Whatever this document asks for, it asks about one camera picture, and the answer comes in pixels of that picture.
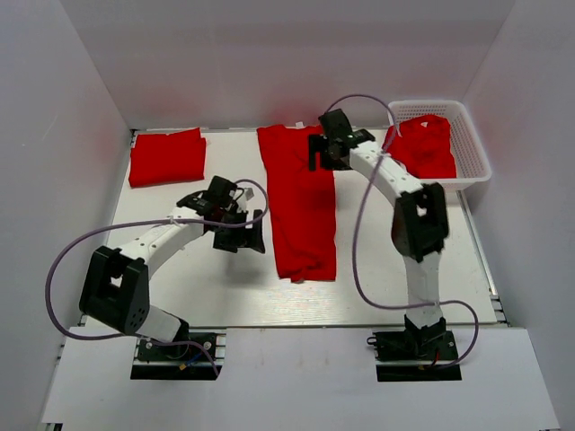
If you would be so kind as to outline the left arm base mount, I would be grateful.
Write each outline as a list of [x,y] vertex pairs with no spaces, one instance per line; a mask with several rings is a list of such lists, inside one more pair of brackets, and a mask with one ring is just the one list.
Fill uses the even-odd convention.
[[[226,333],[223,330],[190,330],[189,339],[207,350],[220,372],[225,360]],[[213,382],[217,374],[199,347],[160,347],[150,339],[141,339],[135,348],[130,379]]]

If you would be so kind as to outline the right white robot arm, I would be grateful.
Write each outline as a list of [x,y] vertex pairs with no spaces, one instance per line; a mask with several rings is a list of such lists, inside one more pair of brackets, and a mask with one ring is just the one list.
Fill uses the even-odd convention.
[[322,134],[308,138],[310,170],[358,172],[394,210],[391,238],[407,280],[404,329],[377,332],[368,344],[381,362],[435,361],[447,343],[438,276],[449,234],[445,191],[409,174],[370,132],[353,129],[342,110],[327,111],[319,121]]

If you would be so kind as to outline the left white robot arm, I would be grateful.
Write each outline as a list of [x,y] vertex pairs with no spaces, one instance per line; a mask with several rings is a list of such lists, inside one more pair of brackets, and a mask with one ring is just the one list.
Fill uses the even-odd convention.
[[248,208],[259,187],[254,180],[215,176],[206,189],[178,200],[167,217],[147,222],[148,231],[136,239],[114,249],[101,246],[88,266],[80,311],[121,335],[158,342],[168,357],[184,356],[189,325],[150,303],[150,280],[177,252],[208,233],[216,250],[263,253],[268,210]]

